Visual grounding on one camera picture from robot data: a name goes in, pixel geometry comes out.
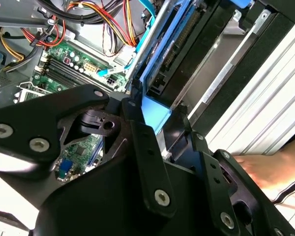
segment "black metal bracket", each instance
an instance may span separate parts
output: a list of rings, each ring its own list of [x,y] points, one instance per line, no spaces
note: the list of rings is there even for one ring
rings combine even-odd
[[[165,143],[174,144],[168,149],[172,163],[193,170],[203,180],[215,228],[223,235],[276,236],[277,231],[295,235],[295,230],[232,155],[224,150],[211,153],[204,136],[190,131],[184,117],[185,113],[173,112],[165,124]]]

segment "yellow wire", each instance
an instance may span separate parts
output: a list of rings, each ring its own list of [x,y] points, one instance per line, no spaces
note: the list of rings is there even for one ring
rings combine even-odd
[[[5,42],[5,39],[2,37],[2,30],[0,32],[0,40],[4,46],[4,48],[14,57],[16,57],[18,59],[18,61],[24,60],[24,56],[22,54],[19,54],[17,52],[15,52],[13,49],[11,49],[7,43]]]
[[[130,4],[129,4],[129,0],[127,0],[127,21],[128,21],[128,29],[129,29],[129,32],[130,32],[130,38],[131,38],[131,41],[134,45],[136,45],[136,41],[135,41],[135,38],[134,38],[134,35],[133,35],[133,30],[132,30],[132,19],[131,19],[131,10],[130,10]]]
[[[4,48],[12,55],[14,56],[18,61],[21,61],[24,59],[23,56],[21,56],[20,54],[17,54],[15,51],[13,51],[7,44],[6,42],[4,41],[4,39],[0,36],[0,39],[2,41],[2,44],[4,46]]]
[[[81,2],[82,5],[86,5],[90,8],[92,8],[97,14],[99,14],[102,18],[104,18],[107,22],[107,24],[112,28],[112,30],[116,33],[116,35],[118,36],[118,38],[124,43],[129,45],[129,43],[125,42],[123,37],[120,35],[120,33],[118,32],[118,30],[116,30],[115,26],[113,24],[110,23],[110,21],[100,12],[98,11],[93,5],[87,3],[87,2]]]

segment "green circuit board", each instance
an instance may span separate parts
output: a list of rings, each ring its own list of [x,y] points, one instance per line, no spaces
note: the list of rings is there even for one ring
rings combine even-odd
[[[75,50],[66,42],[63,42],[56,47],[50,48],[48,51],[43,53],[42,58],[48,57],[53,57],[61,63],[64,63],[65,59],[69,59],[70,63],[74,62],[74,65],[78,65],[79,68],[83,68],[85,64],[91,64],[93,66],[96,66],[96,68],[98,69],[107,68],[103,63],[99,61],[94,61],[82,52]],[[39,68],[43,68],[43,65],[44,61],[41,60]],[[115,86],[118,85],[119,88],[125,87],[127,81],[125,80],[123,75],[116,74],[113,75],[113,77],[113,79],[115,80]],[[29,86],[28,89],[43,94],[48,93],[42,91],[41,89],[49,91],[51,93],[68,89],[66,86],[48,78],[48,76],[43,75],[39,70],[36,70],[34,72],[31,82],[34,87]],[[26,96],[26,100],[30,100],[36,97],[38,97],[38,95],[28,93]],[[97,166],[97,164],[100,163],[101,156],[97,155],[95,157],[94,150],[97,148],[100,141],[101,136],[90,135],[86,140],[67,147],[60,154],[55,167],[56,176],[58,177],[57,179],[63,183],[66,183],[84,174],[87,167]],[[68,161],[72,163],[72,166],[69,170],[64,171],[63,169],[61,169],[61,164]]]
[[[73,161],[73,169],[79,168],[84,170],[99,140],[99,135],[90,135],[85,141],[66,148],[60,155],[60,158]]]
[[[101,59],[95,60],[94,58],[84,54],[83,52],[76,50],[65,41],[60,43],[56,47],[50,48],[48,51],[46,51],[46,53],[48,56],[52,56],[60,62],[64,63],[66,61],[66,64],[73,63],[79,68],[85,68],[86,64],[94,66],[96,70],[112,68]],[[125,78],[125,74],[123,73],[117,73],[108,77],[98,77],[96,76],[96,74],[92,74],[91,76],[93,79],[110,86],[112,90],[118,88],[118,91],[124,91],[124,88],[128,82]]]

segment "blue plastic tab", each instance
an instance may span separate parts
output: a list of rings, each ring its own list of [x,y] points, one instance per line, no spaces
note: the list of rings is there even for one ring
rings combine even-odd
[[[233,3],[235,3],[240,8],[246,8],[251,0],[231,0]]]
[[[142,112],[147,125],[151,126],[156,134],[163,128],[172,111],[164,105],[144,96]]]

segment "orange wire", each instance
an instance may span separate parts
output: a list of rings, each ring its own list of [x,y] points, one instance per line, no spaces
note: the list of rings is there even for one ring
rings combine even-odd
[[[69,6],[70,9],[75,6],[75,5],[79,5],[80,2],[72,2]],[[108,13],[106,12],[104,9],[102,9],[101,7],[99,7],[96,4],[90,4],[88,2],[83,2],[83,5],[86,5],[90,8],[92,8],[95,12],[99,11],[100,14],[103,14],[105,16],[107,16],[114,24],[115,26],[118,28],[119,32],[121,34],[123,34],[123,37],[125,38],[125,41],[127,42],[127,44],[129,44],[130,46],[133,46],[133,43],[131,42],[131,39],[129,38],[129,36],[123,31],[123,29],[121,28],[121,26],[114,20],[114,18]]]

